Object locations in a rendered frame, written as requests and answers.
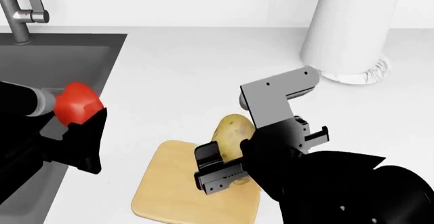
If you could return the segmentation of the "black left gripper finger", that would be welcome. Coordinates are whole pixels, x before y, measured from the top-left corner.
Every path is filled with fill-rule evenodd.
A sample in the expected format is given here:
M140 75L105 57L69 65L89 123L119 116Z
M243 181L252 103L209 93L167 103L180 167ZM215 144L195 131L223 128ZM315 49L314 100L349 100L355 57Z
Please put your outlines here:
M82 124L71 122L65 138L101 138L106 118L107 108L103 108Z

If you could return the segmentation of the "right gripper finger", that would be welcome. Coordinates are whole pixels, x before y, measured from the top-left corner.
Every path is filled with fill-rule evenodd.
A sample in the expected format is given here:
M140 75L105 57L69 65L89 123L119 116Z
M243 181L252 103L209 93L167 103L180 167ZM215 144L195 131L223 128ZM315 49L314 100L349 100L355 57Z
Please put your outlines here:
M220 154L218 142L212 141L195 148L194 150L195 161L198 171L212 166L214 164L222 164L223 158Z
M258 142L255 140L242 140L240 143L240 149L245 164L252 164L258 159Z

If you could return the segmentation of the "yellow-brown potato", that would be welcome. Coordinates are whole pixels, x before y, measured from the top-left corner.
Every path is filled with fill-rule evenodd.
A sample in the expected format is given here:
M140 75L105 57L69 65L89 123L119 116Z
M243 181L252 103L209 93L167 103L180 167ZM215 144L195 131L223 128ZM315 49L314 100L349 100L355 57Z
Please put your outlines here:
M211 141L218 143L223 162L229 162L243 156L240 142L250 140L254 132L255 127L248 118L230 114L220 120Z

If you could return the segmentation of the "light wooden cutting board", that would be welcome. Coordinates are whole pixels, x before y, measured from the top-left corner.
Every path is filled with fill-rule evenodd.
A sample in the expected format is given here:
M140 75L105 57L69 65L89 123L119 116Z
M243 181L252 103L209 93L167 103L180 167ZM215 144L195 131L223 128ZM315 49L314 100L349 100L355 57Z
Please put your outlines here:
M194 180L195 144L157 148L132 200L135 215L169 224L254 224L260 188L254 181L206 195Z

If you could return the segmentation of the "grey kitchen sink basin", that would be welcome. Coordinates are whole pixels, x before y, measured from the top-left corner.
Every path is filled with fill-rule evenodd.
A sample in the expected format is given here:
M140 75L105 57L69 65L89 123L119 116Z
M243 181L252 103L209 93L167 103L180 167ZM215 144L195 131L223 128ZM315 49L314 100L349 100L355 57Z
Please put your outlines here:
M101 94L120 53L124 34L35 33L28 44L15 44L0 33L0 81L59 93L81 82ZM43 224L68 166L46 162L0 205L0 224Z

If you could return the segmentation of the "white marble towel holder base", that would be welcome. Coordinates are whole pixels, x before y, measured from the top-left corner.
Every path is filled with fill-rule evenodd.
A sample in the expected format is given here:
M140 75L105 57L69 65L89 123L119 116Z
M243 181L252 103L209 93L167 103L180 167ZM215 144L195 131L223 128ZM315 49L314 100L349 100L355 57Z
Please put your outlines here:
M380 54L378 57L378 62L367 71L355 75L333 75L329 73L324 73L323 71L318 71L318 73L329 79L338 83L344 83L347 85L370 85L382 81L385 77L388 77L391 72L391 61L385 54Z

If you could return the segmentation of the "grey metal faucet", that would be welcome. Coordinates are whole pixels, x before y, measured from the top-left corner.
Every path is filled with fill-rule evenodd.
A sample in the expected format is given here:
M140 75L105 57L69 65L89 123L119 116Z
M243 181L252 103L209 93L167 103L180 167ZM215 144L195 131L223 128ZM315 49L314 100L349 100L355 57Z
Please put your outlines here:
M30 10L22 10L18 0L0 0L0 5L12 31L16 45L28 44L33 41L26 24L46 24L50 14L45 10L42 0L29 0Z

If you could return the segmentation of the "white paper towel roll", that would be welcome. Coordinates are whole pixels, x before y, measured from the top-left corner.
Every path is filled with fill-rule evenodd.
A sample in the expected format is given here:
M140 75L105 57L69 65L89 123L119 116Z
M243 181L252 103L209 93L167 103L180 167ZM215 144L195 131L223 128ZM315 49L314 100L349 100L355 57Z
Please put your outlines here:
M323 73L356 75L378 62L398 0L319 0L300 51Z

